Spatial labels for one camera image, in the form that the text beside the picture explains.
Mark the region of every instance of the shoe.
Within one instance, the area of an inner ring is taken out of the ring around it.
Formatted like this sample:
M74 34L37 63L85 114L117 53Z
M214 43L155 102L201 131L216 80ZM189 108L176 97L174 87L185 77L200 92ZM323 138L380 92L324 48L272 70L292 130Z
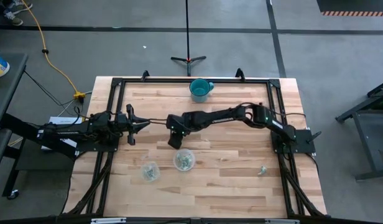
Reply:
M21 26L23 24L23 20L17 18L12 12L5 13L4 17L14 26Z
M16 15L19 12L27 11L32 8L32 3L25 5L21 0L13 0L13 3L8 5L8 9Z

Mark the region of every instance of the gray concrete floor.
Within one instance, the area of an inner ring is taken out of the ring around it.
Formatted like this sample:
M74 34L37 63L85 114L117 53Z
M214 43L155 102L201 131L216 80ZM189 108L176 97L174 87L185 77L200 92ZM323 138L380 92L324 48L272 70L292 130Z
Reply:
M43 25L184 27L185 23L184 4L178 0L32 2ZM383 30L383 17L324 17L315 0L272 2L279 29ZM19 17L34 25L26 12ZM270 27L264 0L190 1L190 25ZM153 76L185 75L183 66L169 60L185 56L184 33L44 33L51 60L81 91L91 90L98 75L142 75L144 70ZM383 36L280 35L279 39L287 77L297 78L308 125L323 131L315 144L328 213L383 222L383 179L354 181L354 175L369 171L368 162L354 124L334 120L383 82ZM192 33L190 44L192 57L208 57L195 65L194 76L231 77L241 67L248 77L279 77L270 34ZM0 30L0 51L29 54L28 72L59 100L69 100L72 88L47 65L41 49L38 32ZM9 107L13 115L38 124L61 110L26 76ZM0 167L0 194L11 162L5 159ZM0 220L59 214L69 176L68 170L21 172L16 187L22 194L13 201L0 197Z

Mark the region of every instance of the blue container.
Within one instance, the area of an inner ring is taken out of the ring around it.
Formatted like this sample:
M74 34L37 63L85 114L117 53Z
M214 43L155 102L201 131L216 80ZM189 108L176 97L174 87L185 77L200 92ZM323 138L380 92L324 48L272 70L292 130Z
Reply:
M214 88L214 83L197 78L190 83L189 88L192 100L196 103L204 103L208 98L208 93Z

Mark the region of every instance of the orange warning stripe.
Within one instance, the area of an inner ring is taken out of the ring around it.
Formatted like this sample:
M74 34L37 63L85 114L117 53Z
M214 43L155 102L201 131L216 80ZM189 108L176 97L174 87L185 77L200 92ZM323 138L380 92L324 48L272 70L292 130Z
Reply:
M324 16L383 16L383 12L368 11L324 11L321 14Z

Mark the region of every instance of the wood grain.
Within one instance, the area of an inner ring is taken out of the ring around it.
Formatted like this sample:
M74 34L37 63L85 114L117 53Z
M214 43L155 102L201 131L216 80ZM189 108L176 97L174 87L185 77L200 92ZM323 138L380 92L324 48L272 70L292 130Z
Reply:
M106 109L111 79L96 77L88 114ZM302 113L296 80L280 79L280 83L286 112ZM130 103L139 117L165 119L170 113L223 110L245 101L268 106L265 86L217 83L208 101L197 104L190 99L187 83L127 83L123 111ZM288 122L297 129L306 128L303 116L289 116ZM121 139L111 169L105 216L286 217L279 163L272 152L269 130L251 129L235 121L187 136L182 147L193 150L196 157L196 166L189 172L174 168L176 150L167 144L168 139L169 131L159 124L135 135L135 146ZM88 152L75 162L65 211L73 208L90 186L95 159L96 153ZM149 161L156 162L161 173L160 179L151 183L144 181L140 172L141 165ZM325 213L314 163L299 154L295 161L302 189ZM261 166L266 166L267 173L258 176ZM290 193L297 211L295 194L293 190Z

